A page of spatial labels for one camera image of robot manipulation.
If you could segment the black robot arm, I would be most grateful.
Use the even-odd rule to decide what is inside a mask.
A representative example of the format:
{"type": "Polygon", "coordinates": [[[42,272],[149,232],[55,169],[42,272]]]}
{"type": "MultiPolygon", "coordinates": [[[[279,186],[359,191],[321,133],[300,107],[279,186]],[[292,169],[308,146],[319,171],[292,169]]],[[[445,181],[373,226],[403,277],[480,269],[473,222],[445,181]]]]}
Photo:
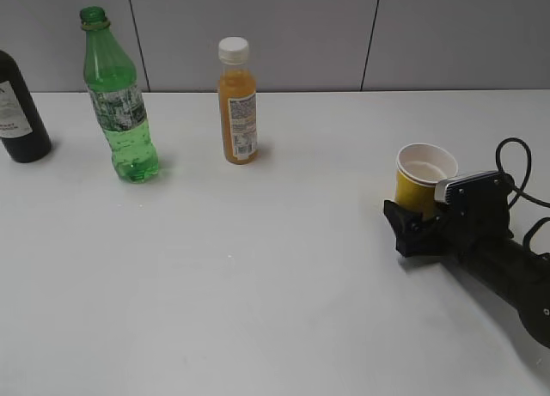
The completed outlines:
{"type": "Polygon", "coordinates": [[[404,257],[451,256],[465,271],[508,302],[526,331],[549,345],[549,261],[517,243],[509,229],[511,177],[498,171],[440,181],[435,216],[387,200],[383,214],[404,257]]]}

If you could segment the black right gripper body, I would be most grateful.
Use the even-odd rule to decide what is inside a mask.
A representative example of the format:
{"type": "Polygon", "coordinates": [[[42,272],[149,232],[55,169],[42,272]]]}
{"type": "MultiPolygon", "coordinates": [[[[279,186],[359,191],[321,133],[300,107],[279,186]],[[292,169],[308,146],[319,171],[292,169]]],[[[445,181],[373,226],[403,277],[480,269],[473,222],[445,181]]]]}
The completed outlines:
{"type": "Polygon", "coordinates": [[[510,194],[511,183],[495,179],[484,188],[467,190],[452,205],[436,203],[436,215],[422,228],[420,255],[465,252],[485,239],[509,239],[510,194]]]}

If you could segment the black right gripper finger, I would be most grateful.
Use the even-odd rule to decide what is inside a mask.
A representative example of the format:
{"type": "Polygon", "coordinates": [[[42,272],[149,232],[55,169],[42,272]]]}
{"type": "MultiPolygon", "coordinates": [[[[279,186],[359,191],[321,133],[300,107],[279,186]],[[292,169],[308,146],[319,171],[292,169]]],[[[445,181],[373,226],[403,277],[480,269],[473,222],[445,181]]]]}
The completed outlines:
{"type": "Polygon", "coordinates": [[[383,215],[394,232],[397,252],[406,258],[419,256],[423,252],[422,214],[407,210],[391,200],[385,200],[383,215]]]}

